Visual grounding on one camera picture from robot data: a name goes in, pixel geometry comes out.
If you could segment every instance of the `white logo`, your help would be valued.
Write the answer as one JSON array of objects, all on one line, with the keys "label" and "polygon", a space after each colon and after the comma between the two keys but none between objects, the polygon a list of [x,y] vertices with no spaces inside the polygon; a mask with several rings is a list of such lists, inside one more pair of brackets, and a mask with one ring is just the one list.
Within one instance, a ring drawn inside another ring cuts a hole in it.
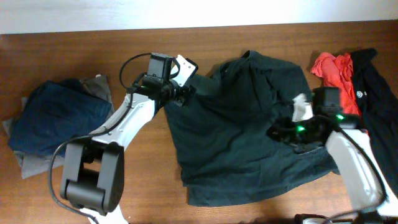
[{"label": "white logo", "polygon": [[357,92],[356,92],[356,96],[357,96],[358,98],[362,98],[363,93],[362,93],[361,91],[357,91]]}]

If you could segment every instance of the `wood grain surface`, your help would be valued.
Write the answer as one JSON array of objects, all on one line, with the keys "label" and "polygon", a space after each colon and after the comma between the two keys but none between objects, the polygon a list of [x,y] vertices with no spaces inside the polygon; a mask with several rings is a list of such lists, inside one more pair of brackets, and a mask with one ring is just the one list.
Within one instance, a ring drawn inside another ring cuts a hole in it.
[{"label": "wood grain surface", "polygon": [[[198,72],[206,75],[248,49],[257,50],[300,65],[310,87],[315,88],[322,81],[309,69],[320,52],[375,47],[379,55],[373,62],[398,95],[397,37],[398,21],[1,35],[0,118],[19,114],[20,98],[46,80],[99,73],[109,77],[117,108],[125,95],[118,80],[120,66],[144,52],[181,54],[195,61]],[[137,60],[127,66],[124,81],[146,70],[147,61]],[[0,147],[0,223],[88,223],[52,201],[47,174],[21,179],[3,130]],[[125,160],[121,208],[131,223],[238,223],[292,218],[296,213],[332,215],[351,208],[342,179],[335,174],[258,203],[189,206],[163,110],[139,131]],[[53,174],[56,192],[61,173],[58,168]]]}]

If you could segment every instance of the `white wall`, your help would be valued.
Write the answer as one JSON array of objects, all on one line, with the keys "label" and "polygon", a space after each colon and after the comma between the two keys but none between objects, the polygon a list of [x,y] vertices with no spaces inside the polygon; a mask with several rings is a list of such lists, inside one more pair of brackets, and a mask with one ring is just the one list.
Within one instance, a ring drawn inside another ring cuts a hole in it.
[{"label": "white wall", "polygon": [[0,34],[398,19],[398,0],[0,0]]}]

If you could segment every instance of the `black cable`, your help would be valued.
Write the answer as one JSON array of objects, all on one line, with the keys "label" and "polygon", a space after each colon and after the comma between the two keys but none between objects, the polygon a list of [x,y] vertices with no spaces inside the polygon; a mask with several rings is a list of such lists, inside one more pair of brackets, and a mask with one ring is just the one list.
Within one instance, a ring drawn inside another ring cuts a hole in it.
[{"label": "black cable", "polygon": [[123,81],[122,81],[122,73],[123,73],[123,69],[124,69],[124,67],[129,63],[129,62],[131,62],[132,60],[134,60],[134,59],[136,59],[136,58],[138,58],[138,57],[142,57],[142,56],[146,56],[146,55],[150,55],[151,53],[144,53],[144,54],[139,54],[139,55],[136,55],[136,56],[134,56],[134,57],[132,57],[132,58],[130,58],[129,60],[127,60],[123,65],[122,65],[122,67],[120,68],[120,72],[119,72],[119,81],[120,81],[120,84],[122,84],[122,86],[125,88],[125,89],[129,89],[126,85],[124,85],[124,83],[123,83]]},{"label": "black cable", "polygon": [[[135,58],[138,58],[138,57],[144,56],[144,55],[149,55],[149,54],[150,54],[150,53],[136,55],[136,56],[130,58],[129,60],[127,60],[127,61],[123,64],[123,66],[122,66],[121,69],[120,69],[119,78],[120,78],[120,83],[122,84],[122,86],[123,86],[124,88],[126,88],[126,87],[123,85],[122,80],[121,80],[121,74],[122,74],[122,72],[123,72],[123,68],[124,68],[124,67],[127,65],[127,63],[130,62],[131,60],[134,60]],[[140,74],[140,75],[136,78],[134,84],[137,84],[137,83],[141,80],[141,78],[143,78],[143,76],[144,76],[145,74],[146,74],[145,72],[142,73],[142,74]],[[51,194],[51,197],[53,198],[53,200],[54,200],[59,206],[61,206],[62,208],[66,209],[66,210],[68,210],[68,211],[70,211],[70,212],[76,213],[76,214],[78,214],[78,215],[83,215],[84,217],[90,218],[90,219],[92,219],[92,221],[93,221],[94,223],[96,223],[96,224],[99,224],[99,223],[98,223],[98,220],[97,220],[94,216],[92,216],[92,215],[90,215],[90,214],[87,214],[87,213],[84,213],[84,212],[81,212],[81,211],[79,211],[79,210],[77,210],[77,209],[74,209],[74,208],[72,208],[72,207],[69,207],[68,205],[65,205],[64,203],[62,203],[61,201],[59,201],[59,199],[58,199],[57,196],[55,195],[55,192],[54,192],[54,189],[53,189],[53,185],[52,185],[52,167],[53,167],[53,165],[54,165],[54,161],[55,161],[56,156],[59,154],[59,152],[60,152],[68,143],[71,143],[71,142],[76,141],[76,140],[79,140],[79,139],[88,139],[88,138],[92,138],[92,137],[95,137],[95,136],[101,136],[101,135],[103,135],[103,134],[108,134],[108,133],[111,132],[114,128],[116,128],[116,127],[122,122],[122,120],[127,116],[127,114],[129,113],[129,111],[130,111],[130,109],[131,109],[131,105],[132,105],[132,95],[133,95],[133,93],[134,93],[133,91],[130,92],[130,102],[129,102],[128,106],[127,106],[127,110],[124,112],[124,114],[120,117],[120,119],[119,119],[114,125],[112,125],[109,129],[106,129],[105,131],[100,132],[100,133],[87,134],[87,135],[85,135],[85,136],[78,136],[78,137],[74,137],[74,138],[71,138],[71,139],[65,141],[64,143],[62,143],[61,145],[59,145],[59,147],[55,150],[55,152],[52,154],[52,157],[51,157],[51,160],[50,160],[50,165],[49,165],[49,176],[48,176],[48,185],[49,185],[50,194]]]},{"label": "black cable", "polygon": [[336,215],[333,215],[332,217],[326,219],[322,224],[327,224],[329,222],[332,222],[332,220],[336,220],[337,218],[341,218],[341,217],[345,217],[347,215],[354,215],[354,214],[358,214],[358,213],[363,213],[363,212],[372,212],[377,210],[377,208],[384,203],[384,201],[387,198],[387,192],[386,192],[386,186],[384,185],[384,182],[382,181],[382,178],[379,174],[379,172],[376,169],[376,166],[373,164],[372,160],[369,158],[369,156],[365,153],[364,149],[358,145],[358,143],[356,143],[354,141],[354,139],[352,139],[344,130],[343,128],[339,127],[335,121],[333,121],[331,118],[327,117],[327,116],[323,116],[323,115],[315,115],[315,117],[318,118],[322,118],[327,120],[328,122],[330,122],[333,125],[333,129],[337,132],[340,132],[341,134],[343,134],[344,137],[346,137],[351,144],[353,144],[357,150],[362,154],[362,156],[365,158],[365,161],[371,166],[371,169],[373,170],[377,181],[380,183],[380,187],[382,190],[382,197],[379,201],[379,203],[375,204],[375,205],[370,205],[368,207],[364,207],[364,208],[360,208],[360,209],[356,209],[356,210],[352,210],[352,211],[348,211],[348,212],[343,212],[343,213],[339,213]]}]

